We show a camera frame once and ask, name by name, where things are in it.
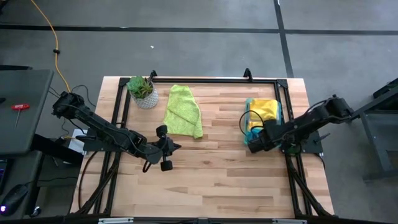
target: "yellow cable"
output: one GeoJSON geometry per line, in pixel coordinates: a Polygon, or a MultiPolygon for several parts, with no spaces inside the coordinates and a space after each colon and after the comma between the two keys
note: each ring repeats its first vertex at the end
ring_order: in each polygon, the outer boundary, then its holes
{"type": "MultiPolygon", "coordinates": [[[[45,14],[42,12],[42,10],[39,8],[39,6],[36,5],[36,3],[35,3],[33,0],[30,0],[30,1],[33,3],[33,5],[35,5],[36,9],[39,10],[39,12],[43,15],[44,19],[47,21],[47,23],[48,23],[49,26],[51,27],[51,30],[52,30],[52,32],[53,32],[53,34],[54,34],[54,37],[55,37],[55,50],[58,50],[58,37],[57,37],[57,34],[55,33],[54,28],[53,28],[52,25],[51,25],[51,22],[49,21],[49,19],[47,18],[47,16],[45,16],[45,14]]],[[[68,92],[71,92],[71,91],[70,91],[70,88],[69,88],[68,82],[67,82],[66,79],[63,77],[63,75],[62,75],[60,69],[58,68],[58,53],[55,53],[55,68],[57,69],[58,74],[61,76],[63,82],[64,82],[65,85],[67,86],[68,92]]]]}

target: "yellow cloth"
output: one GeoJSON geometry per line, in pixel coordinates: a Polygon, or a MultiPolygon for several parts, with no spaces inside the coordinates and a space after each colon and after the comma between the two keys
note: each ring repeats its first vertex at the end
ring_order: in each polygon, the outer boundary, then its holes
{"type": "MultiPolygon", "coordinates": [[[[250,110],[257,112],[263,120],[277,119],[278,101],[253,99],[250,103],[250,110]]],[[[250,113],[250,120],[260,121],[260,118],[257,114],[250,113]]]]}
{"type": "Polygon", "coordinates": [[[187,86],[174,85],[170,89],[164,124],[169,134],[203,136],[199,106],[187,86]]]}

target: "black floor stripe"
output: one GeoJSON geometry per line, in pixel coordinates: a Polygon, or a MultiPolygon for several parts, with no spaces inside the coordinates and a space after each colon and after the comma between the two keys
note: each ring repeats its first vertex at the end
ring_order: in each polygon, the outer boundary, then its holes
{"type": "MultiPolygon", "coordinates": [[[[89,27],[89,26],[54,26],[57,31],[92,31],[92,32],[204,32],[204,33],[244,33],[277,34],[278,29],[240,29],[240,28],[179,28],[179,27],[89,27]]],[[[51,30],[49,26],[0,24],[0,29],[10,30],[51,30]]]]}
{"type": "Polygon", "coordinates": [[[282,46],[282,54],[284,56],[287,78],[294,78],[292,62],[290,61],[289,48],[287,47],[286,33],[282,13],[280,11],[279,1],[274,0],[276,19],[278,22],[280,44],[282,46]]]}
{"type": "Polygon", "coordinates": [[[302,30],[286,29],[286,34],[315,35],[398,35],[398,30],[302,30]]]}
{"type": "MultiPolygon", "coordinates": [[[[51,30],[49,26],[1,24],[0,29],[9,30],[51,30]]],[[[245,28],[182,28],[182,27],[101,27],[101,26],[54,26],[58,31],[93,31],[93,32],[210,32],[210,33],[247,33],[278,34],[279,29],[245,28]]],[[[285,34],[309,35],[398,35],[398,30],[306,30],[283,29],[285,34]]]]}

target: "power cord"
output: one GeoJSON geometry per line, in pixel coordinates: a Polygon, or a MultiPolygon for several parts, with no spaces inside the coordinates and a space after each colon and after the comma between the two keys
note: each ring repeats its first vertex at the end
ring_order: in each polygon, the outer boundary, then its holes
{"type": "Polygon", "coordinates": [[[42,10],[40,9],[40,7],[35,3],[34,0],[30,0],[32,2],[32,4],[36,7],[36,9],[41,13],[41,15],[44,17],[44,19],[47,21],[47,23],[49,24],[52,33],[54,34],[55,37],[55,49],[53,50],[53,52],[55,53],[55,68],[57,69],[58,74],[60,75],[60,77],[62,78],[63,82],[65,83],[65,86],[67,87],[68,92],[70,91],[69,88],[69,84],[66,81],[66,79],[63,77],[60,69],[58,68],[58,54],[60,53],[59,48],[58,48],[58,37],[57,37],[57,33],[55,33],[54,28],[51,25],[51,22],[49,21],[49,19],[47,18],[47,16],[45,16],[45,14],[42,12],[42,10]]]}

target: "red tool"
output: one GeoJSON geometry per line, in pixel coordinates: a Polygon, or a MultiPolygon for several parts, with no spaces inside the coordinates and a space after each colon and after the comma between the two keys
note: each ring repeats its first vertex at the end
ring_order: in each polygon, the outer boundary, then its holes
{"type": "Polygon", "coordinates": [[[19,120],[19,114],[21,113],[21,110],[27,110],[30,108],[30,106],[28,104],[21,104],[21,105],[13,105],[11,107],[13,110],[18,110],[18,116],[17,116],[17,120],[15,121],[15,128],[17,129],[17,124],[18,124],[18,120],[19,120]]]}

